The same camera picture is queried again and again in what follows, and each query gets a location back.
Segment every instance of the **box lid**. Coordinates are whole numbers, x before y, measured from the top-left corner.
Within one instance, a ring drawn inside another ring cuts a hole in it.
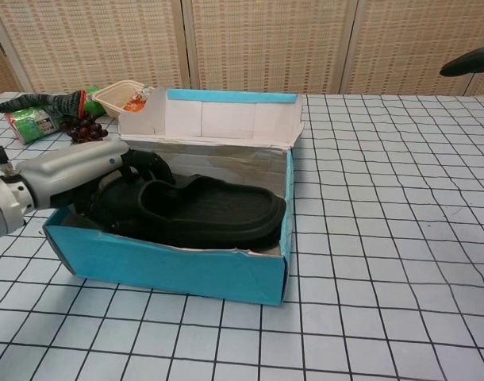
[[[298,94],[157,87],[119,117],[122,140],[288,150],[303,130]]]

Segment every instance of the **grapes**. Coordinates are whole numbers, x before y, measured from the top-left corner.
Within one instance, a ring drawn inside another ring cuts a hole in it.
[[[88,137],[89,136],[89,129],[87,127],[82,127],[80,130],[81,137]]]
[[[82,119],[80,122],[80,127],[90,128],[90,121],[88,119]]]
[[[70,128],[71,128],[71,125],[66,121],[63,121],[62,123],[60,123],[60,129],[62,131],[68,131]]]
[[[60,130],[71,137],[73,144],[86,143],[87,141],[102,140],[108,136],[108,131],[102,129],[96,123],[91,113],[83,113],[83,117],[64,117],[60,123]]]
[[[82,117],[82,119],[84,119],[84,120],[88,120],[88,121],[94,121],[94,117],[93,117],[93,116],[92,116],[92,114],[91,114],[91,113],[89,113],[88,111],[85,111],[85,112],[83,113],[83,117]]]

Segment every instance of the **grid tablecloth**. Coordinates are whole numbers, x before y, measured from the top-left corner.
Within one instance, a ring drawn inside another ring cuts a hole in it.
[[[0,238],[0,380],[483,381],[484,98],[309,95],[303,118],[281,307],[76,278],[39,211]],[[0,114],[0,145],[69,141]]]

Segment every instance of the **cardboard box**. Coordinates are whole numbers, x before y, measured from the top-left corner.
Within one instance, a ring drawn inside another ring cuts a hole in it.
[[[158,152],[176,174],[265,187],[284,198],[275,248],[172,248],[85,229],[69,209],[49,218],[47,238],[67,268],[82,277],[278,306],[290,263],[291,147],[303,129],[301,114],[296,94],[157,88],[143,110],[119,117],[121,139]]]

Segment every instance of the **plastic container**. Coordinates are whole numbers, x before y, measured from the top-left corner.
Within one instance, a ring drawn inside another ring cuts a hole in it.
[[[108,115],[118,117],[124,111],[123,107],[131,98],[131,95],[143,86],[143,83],[126,79],[97,91],[92,95],[92,99],[101,103]]]

